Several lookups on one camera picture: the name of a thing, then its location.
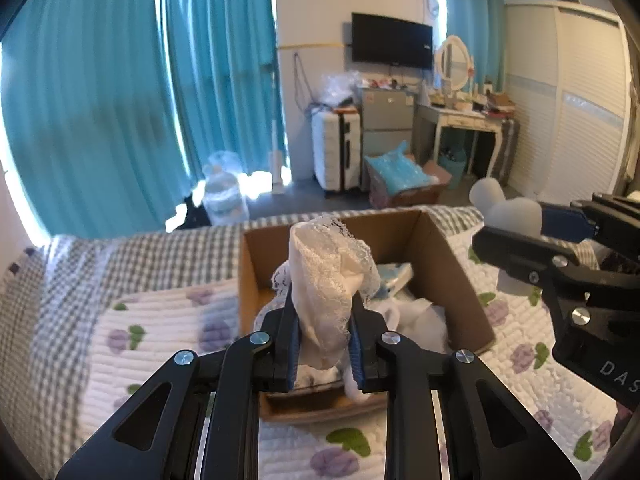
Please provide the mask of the white dressing table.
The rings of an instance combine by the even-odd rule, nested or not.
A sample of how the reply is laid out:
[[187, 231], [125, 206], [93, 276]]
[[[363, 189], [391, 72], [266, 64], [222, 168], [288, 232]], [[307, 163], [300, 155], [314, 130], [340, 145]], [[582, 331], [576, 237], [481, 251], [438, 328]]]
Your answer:
[[448, 130], [472, 132], [473, 140], [466, 171], [474, 165], [486, 170], [487, 177], [502, 185], [508, 180], [515, 155], [516, 125], [514, 117], [476, 110], [451, 108], [417, 102], [414, 107], [411, 151], [420, 164], [436, 162]]

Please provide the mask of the grey mini fridge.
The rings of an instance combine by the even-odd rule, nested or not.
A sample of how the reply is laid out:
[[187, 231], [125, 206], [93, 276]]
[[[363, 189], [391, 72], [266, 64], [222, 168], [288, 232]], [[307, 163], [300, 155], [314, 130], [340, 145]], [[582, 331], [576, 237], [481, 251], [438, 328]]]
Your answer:
[[404, 90], [360, 90], [362, 154], [378, 156], [405, 142], [411, 148], [414, 95]]

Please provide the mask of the box with blue bags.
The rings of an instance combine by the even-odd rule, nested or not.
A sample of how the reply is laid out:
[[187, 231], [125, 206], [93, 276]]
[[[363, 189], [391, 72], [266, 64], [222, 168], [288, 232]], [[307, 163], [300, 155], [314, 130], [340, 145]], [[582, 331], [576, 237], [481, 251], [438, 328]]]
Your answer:
[[452, 175], [429, 160], [419, 166], [407, 152], [408, 143], [382, 155], [363, 157], [369, 202], [373, 208], [434, 205], [451, 182]]

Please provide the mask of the teal curtain right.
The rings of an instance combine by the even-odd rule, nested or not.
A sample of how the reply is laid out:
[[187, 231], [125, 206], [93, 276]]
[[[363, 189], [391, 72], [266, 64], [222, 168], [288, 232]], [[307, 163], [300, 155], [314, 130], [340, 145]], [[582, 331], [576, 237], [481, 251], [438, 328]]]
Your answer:
[[458, 36], [474, 58], [474, 81], [504, 84], [506, 7], [504, 0], [447, 0], [447, 32]]

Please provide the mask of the brown cardboard box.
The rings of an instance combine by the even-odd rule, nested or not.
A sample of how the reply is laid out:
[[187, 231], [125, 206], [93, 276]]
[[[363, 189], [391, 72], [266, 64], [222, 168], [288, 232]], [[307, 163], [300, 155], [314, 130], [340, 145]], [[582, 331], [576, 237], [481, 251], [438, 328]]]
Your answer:
[[277, 273], [289, 261], [302, 261], [302, 252], [291, 246], [290, 237], [319, 233], [320, 240], [310, 248], [314, 277], [304, 283], [313, 294], [350, 297], [359, 292], [371, 299], [382, 283], [380, 264], [408, 263], [413, 270], [410, 292], [444, 310], [451, 348], [483, 353], [495, 343], [471, 274], [452, 249], [454, 235], [480, 225], [477, 210], [433, 206], [338, 212], [320, 221], [320, 228], [291, 220], [242, 234], [238, 277], [242, 334], [262, 326], [262, 309], [267, 304], [285, 300], [288, 277]]

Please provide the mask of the white floral quilt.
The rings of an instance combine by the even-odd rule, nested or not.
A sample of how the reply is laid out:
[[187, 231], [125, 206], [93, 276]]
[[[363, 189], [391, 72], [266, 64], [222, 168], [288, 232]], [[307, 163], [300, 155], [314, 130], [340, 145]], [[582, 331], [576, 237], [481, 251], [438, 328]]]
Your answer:
[[[610, 447], [615, 403], [555, 362], [551, 318], [539, 290], [526, 297], [499, 292], [497, 269], [480, 262], [471, 247], [475, 232], [451, 235], [447, 242], [495, 331], [496, 342], [482, 360], [582, 478], [589, 478]], [[238, 336], [235, 281], [138, 292], [112, 301], [91, 337], [81, 437], [88, 439], [177, 351], [214, 352]], [[263, 479], [379, 479], [384, 474], [384, 411], [310, 425], [264, 422], [259, 439]]]

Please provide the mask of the grey white soft cloth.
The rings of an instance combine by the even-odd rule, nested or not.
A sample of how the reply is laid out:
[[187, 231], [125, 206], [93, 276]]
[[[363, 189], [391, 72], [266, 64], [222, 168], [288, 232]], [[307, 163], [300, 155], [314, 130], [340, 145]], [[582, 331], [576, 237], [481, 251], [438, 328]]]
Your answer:
[[[541, 234], [542, 212], [539, 203], [526, 197], [507, 200], [495, 178], [477, 180], [472, 185], [469, 199], [482, 214], [484, 226], [535, 238]], [[526, 297], [532, 293], [533, 285], [509, 278], [506, 272], [499, 269], [497, 289], [507, 295]]]

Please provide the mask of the white oval vanity mirror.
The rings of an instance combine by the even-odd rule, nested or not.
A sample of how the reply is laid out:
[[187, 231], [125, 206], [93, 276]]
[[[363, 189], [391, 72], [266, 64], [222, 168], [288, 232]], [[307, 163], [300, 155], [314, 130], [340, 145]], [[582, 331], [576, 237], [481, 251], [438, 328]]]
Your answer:
[[469, 87], [474, 65], [460, 37], [450, 35], [442, 42], [435, 53], [434, 66], [442, 92], [457, 92]]

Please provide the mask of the grey checked bedsheet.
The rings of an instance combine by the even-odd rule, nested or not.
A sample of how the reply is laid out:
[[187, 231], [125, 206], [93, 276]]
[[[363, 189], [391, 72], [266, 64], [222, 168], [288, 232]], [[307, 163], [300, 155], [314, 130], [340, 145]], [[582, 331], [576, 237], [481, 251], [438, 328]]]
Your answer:
[[1, 286], [1, 419], [40, 477], [86, 439], [79, 429], [96, 322], [112, 301], [235, 281], [242, 226], [114, 240], [58, 236]]

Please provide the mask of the black wall television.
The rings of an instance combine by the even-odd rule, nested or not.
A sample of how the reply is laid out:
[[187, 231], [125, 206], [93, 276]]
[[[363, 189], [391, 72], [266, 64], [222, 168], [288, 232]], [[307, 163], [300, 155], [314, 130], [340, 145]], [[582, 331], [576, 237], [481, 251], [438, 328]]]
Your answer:
[[431, 70], [433, 27], [387, 16], [352, 14], [352, 60]]

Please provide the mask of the clear plastic bag pile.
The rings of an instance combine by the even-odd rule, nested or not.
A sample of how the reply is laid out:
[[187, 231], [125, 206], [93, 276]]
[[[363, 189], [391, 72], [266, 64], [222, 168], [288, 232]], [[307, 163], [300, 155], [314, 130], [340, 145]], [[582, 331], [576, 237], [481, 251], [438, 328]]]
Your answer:
[[328, 107], [343, 107], [354, 102], [363, 78], [358, 70], [324, 74], [321, 77], [320, 103]]

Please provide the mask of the white lace fabric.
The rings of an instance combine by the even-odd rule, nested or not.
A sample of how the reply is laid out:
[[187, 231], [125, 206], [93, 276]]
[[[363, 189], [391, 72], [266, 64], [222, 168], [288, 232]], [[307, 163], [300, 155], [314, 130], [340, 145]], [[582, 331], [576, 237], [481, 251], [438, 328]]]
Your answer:
[[274, 271], [271, 285], [276, 296], [260, 309], [253, 327], [293, 300], [300, 325], [293, 388], [316, 391], [341, 382], [349, 400], [366, 402], [370, 396], [352, 377], [347, 346], [352, 297], [369, 301], [380, 287], [370, 247], [337, 218], [298, 222], [288, 233], [288, 260]]

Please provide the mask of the white wardrobe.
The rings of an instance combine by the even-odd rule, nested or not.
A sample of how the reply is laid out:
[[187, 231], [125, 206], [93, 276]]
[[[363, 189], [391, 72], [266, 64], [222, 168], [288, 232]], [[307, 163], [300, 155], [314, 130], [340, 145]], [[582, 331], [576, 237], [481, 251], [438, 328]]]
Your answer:
[[504, 73], [520, 123], [510, 187], [556, 204], [613, 192], [631, 107], [620, 18], [578, 3], [510, 0]]

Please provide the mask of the teal waste basket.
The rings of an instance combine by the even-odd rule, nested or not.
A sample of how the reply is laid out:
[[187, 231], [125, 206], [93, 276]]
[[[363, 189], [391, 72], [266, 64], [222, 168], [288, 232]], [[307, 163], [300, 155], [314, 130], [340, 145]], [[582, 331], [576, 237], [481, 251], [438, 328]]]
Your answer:
[[446, 150], [439, 153], [439, 166], [444, 168], [451, 176], [448, 184], [448, 188], [450, 190], [459, 186], [464, 175], [467, 162], [468, 158], [466, 157], [466, 153], [463, 148], [455, 151], [450, 150], [450, 148], [446, 148]]

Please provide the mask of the white suitcase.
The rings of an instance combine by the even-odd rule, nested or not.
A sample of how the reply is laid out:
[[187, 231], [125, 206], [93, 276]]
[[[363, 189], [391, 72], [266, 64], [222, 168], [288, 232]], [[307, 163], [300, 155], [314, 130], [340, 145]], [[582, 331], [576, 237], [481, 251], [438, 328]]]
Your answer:
[[360, 115], [354, 108], [317, 107], [311, 115], [314, 176], [324, 192], [358, 188], [361, 176]]

